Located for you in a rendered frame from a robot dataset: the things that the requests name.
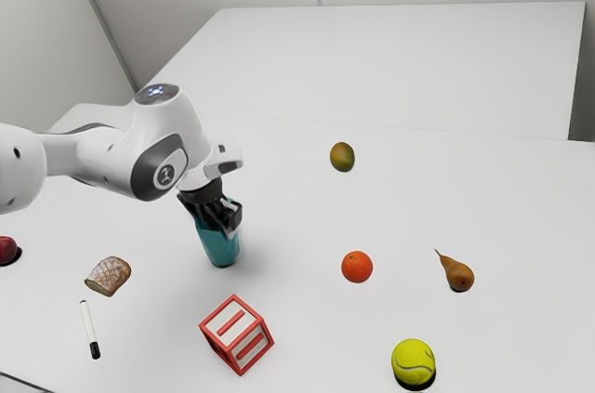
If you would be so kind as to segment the yellow tennis ball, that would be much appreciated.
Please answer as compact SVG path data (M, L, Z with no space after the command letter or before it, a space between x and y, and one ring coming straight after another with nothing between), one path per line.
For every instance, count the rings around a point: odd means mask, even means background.
M431 347L420 339L399 342L391 352L390 363L395 379L407 389L425 389L435 379L435 356Z

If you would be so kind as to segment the white marker with black cap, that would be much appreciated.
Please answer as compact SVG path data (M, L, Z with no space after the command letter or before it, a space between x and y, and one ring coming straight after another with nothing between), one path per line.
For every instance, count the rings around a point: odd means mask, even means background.
M83 317L83 322L86 331L86 338L89 345L90 354L93 360L98 360L101 357L99 341L94 328L94 323L91 317L90 308L85 300L81 300L80 309Z

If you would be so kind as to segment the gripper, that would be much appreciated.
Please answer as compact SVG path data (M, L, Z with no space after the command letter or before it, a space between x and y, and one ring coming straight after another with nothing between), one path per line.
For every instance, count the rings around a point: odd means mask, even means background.
M222 179L216 178L197 190L181 190L178 199L187 211L211 229L222 229L231 240L243 219L243 205L223 193Z

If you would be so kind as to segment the red apple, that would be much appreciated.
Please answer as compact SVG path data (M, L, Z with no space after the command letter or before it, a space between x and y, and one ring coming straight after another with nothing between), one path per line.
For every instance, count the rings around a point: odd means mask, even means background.
M11 237L0 236L0 266L12 262L18 250L19 247Z

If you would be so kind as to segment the green yellow mango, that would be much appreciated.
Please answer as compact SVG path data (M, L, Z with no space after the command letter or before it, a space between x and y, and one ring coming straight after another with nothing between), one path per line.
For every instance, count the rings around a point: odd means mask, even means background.
M349 172L355 164L355 153L352 146L346 142L337 142L329 152L331 165L339 172Z

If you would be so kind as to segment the brown pear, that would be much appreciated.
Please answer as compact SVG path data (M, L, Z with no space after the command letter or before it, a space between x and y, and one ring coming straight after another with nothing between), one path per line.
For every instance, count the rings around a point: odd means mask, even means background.
M467 292L475 282L475 275L472 269L466 264L454 260L450 256L442 255L438 250L435 250L435 252L444 269L449 287L454 292Z

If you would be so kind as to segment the brown bread loaf piece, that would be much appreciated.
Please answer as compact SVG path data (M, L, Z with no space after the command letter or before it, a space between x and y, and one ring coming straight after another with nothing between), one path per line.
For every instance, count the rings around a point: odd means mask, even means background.
M130 278L131 267L118 256L108 256L91 270L84 284L90 290L112 297Z

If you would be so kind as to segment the red and white letter block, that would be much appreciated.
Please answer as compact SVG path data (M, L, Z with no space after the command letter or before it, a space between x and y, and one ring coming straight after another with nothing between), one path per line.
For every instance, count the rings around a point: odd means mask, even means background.
M211 349L239 376L274 346L263 317L238 295L229 296L198 327Z

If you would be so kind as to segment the orange fruit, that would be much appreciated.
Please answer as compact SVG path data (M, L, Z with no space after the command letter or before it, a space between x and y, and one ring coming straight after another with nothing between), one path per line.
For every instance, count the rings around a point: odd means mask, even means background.
M344 255L341 261L343 277L353 283L366 282L373 273L373 261L363 251L351 251Z

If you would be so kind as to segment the teal faceted mug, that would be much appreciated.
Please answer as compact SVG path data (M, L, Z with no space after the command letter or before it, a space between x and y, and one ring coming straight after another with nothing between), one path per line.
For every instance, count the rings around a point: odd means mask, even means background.
M194 219L194 223L205 254L210 262L218 268L232 266L240 254L239 233L235 231L228 238L222 231L211 229L198 217Z

